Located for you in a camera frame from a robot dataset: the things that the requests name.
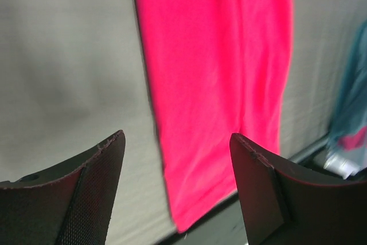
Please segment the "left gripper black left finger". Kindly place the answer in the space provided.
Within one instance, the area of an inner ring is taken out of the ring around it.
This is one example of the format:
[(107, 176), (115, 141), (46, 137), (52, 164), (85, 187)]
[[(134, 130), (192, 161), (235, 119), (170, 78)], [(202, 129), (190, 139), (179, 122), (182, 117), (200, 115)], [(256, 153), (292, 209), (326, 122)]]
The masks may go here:
[(1, 182), (1, 244), (105, 244), (125, 146), (119, 130), (54, 166)]

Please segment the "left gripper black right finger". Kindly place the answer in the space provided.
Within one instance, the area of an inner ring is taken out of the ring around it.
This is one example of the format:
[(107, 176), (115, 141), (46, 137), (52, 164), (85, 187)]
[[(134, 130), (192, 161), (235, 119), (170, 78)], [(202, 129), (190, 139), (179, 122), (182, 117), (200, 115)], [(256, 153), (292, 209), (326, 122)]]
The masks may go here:
[(366, 182), (315, 172), (239, 133), (229, 145), (249, 244), (366, 243)]

